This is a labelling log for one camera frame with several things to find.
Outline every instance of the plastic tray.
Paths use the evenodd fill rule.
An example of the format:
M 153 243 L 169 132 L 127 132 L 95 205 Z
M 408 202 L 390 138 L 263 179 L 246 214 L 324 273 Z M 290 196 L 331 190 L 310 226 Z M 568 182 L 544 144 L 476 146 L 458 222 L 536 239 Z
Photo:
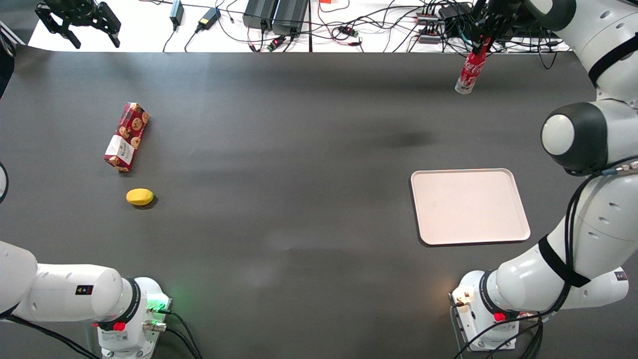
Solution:
M 428 245 L 530 237 L 514 175 L 506 169 L 417 171 L 411 183 L 419 235 Z

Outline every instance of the coca-cola bottle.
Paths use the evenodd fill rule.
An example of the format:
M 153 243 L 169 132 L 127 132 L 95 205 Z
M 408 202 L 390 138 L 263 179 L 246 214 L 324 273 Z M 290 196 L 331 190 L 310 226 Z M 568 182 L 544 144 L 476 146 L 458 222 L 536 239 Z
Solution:
M 483 65 L 485 65 L 489 42 L 489 39 L 487 39 L 478 54 L 471 52 L 465 59 L 461 76 L 459 76 L 459 80 L 456 82 L 456 86 L 454 86 L 456 92 L 462 95 L 469 95 L 472 92 L 474 84 L 476 84 L 477 78 L 480 75 L 480 71 L 483 69 Z

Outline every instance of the red box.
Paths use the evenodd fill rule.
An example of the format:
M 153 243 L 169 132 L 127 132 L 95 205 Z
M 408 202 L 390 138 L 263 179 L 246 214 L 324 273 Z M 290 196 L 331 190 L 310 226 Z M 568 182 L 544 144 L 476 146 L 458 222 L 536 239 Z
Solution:
M 130 171 L 149 118 L 148 112 L 139 103 L 127 102 L 117 130 L 104 153 L 104 161 L 120 172 Z

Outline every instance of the yellow lemon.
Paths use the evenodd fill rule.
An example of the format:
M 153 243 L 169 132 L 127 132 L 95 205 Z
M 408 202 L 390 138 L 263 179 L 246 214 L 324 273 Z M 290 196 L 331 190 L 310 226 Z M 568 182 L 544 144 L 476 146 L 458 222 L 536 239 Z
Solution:
M 146 188 L 136 188 L 128 191 L 126 200 L 135 206 L 145 206 L 153 200 L 153 192 Z

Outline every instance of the gray table surface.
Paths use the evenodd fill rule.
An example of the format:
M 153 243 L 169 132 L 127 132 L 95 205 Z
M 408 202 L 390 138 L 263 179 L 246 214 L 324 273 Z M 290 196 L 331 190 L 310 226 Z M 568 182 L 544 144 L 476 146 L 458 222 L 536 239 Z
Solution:
M 579 180 L 540 144 L 553 109 L 592 100 L 562 54 L 493 56 L 471 96 L 440 54 L 118 54 L 21 48 L 0 101 L 10 192 L 1 239 L 42 263 L 156 279 L 206 359 L 451 358 L 447 291 L 553 229 Z M 102 160 L 125 102 L 151 114 L 133 172 Z M 532 237 L 424 247 L 410 174 L 504 167 Z M 136 210 L 132 188 L 158 202 Z M 630 261 L 630 276 L 638 273 Z M 636 291 L 566 310 L 539 358 L 634 358 Z M 82 325 L 50 324 L 85 342 Z M 157 359 L 186 358 L 169 335 Z M 0 325 L 1 358 L 77 358 Z M 466 355 L 466 358 L 482 358 Z M 500 358 L 513 358 L 502 353 Z

